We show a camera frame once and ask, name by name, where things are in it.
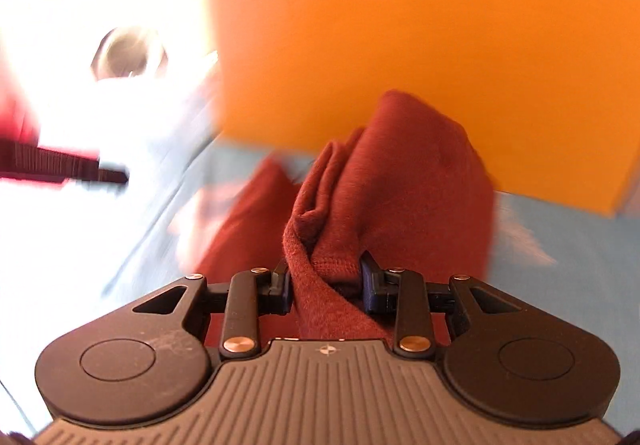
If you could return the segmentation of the blue floral bed sheet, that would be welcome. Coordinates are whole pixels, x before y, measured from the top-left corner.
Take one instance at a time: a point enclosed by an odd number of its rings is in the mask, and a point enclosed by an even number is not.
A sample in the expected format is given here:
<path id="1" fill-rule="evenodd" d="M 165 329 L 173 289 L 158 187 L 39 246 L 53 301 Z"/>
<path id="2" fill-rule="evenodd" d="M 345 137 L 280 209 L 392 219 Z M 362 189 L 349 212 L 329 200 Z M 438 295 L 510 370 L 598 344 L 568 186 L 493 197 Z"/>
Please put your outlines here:
<path id="1" fill-rule="evenodd" d="M 118 200 L 125 227 L 141 235 L 119 253 L 104 295 L 125 303 L 178 278 L 179 246 L 189 235 L 209 243 L 267 153 L 215 139 L 192 153 L 168 151 L 160 162 L 135 157 Z M 638 220 L 500 192 L 496 221 L 490 283 L 608 342 L 622 379 L 606 419 L 622 432 L 638 428 Z"/>

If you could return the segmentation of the washing machine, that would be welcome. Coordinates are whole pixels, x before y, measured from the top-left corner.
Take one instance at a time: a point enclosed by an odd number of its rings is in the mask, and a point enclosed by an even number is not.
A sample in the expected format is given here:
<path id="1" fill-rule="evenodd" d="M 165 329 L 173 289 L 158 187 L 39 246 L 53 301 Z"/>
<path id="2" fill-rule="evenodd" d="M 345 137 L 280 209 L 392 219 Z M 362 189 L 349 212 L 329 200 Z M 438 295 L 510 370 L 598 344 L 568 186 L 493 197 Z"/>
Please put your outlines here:
<path id="1" fill-rule="evenodd" d="M 115 28 L 100 41 L 91 71 L 96 81 L 127 79 L 157 72 L 167 63 L 165 47 L 149 30 Z"/>

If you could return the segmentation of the dark red knit sweater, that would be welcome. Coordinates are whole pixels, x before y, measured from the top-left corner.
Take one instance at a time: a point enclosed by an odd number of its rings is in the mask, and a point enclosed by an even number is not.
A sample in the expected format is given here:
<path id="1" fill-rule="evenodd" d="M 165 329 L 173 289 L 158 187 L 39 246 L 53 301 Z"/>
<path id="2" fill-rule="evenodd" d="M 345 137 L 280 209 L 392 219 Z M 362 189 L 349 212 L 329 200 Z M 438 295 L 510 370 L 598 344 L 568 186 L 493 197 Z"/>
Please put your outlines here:
<path id="1" fill-rule="evenodd" d="M 363 313 L 359 260 L 403 267 L 432 283 L 484 278 L 494 186 L 464 128 L 408 94 L 386 93 L 366 127 L 330 142 L 302 183 L 262 161 L 198 271 L 224 283 L 288 264 L 294 307 L 259 324 L 264 341 L 390 339 Z"/>

